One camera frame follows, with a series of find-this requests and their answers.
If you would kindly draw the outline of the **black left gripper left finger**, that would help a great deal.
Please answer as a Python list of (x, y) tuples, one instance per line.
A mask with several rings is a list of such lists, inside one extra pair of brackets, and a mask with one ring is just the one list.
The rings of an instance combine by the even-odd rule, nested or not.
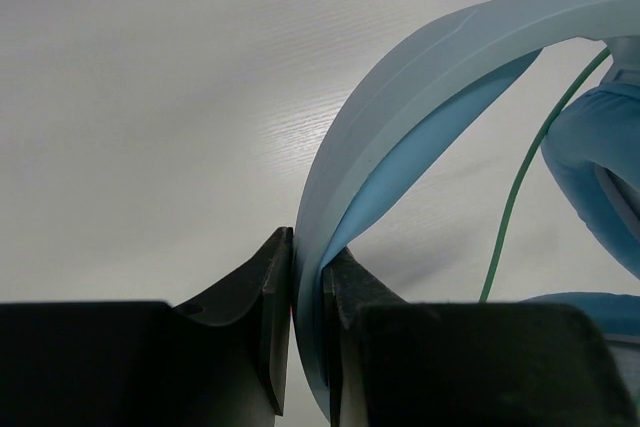
[(284, 410), (293, 232), (193, 298), (5, 303), (5, 426), (271, 426)]

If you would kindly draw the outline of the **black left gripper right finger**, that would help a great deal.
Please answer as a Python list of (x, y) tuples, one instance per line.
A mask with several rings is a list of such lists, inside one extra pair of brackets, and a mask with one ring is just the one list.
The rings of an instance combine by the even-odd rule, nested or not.
[(348, 251), (323, 270), (334, 426), (635, 426), (616, 347), (563, 303), (409, 303)]

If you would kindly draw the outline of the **light blue headphones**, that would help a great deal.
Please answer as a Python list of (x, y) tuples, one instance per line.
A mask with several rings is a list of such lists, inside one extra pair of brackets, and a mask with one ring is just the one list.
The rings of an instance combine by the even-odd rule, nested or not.
[(295, 229), (294, 323), (306, 379), (330, 410), (324, 267), (380, 219), (551, 45), (606, 44), (601, 84), (543, 143), (556, 182), (601, 245), (639, 270), (639, 0), (491, 0), (439, 18), (360, 82), (312, 164)]

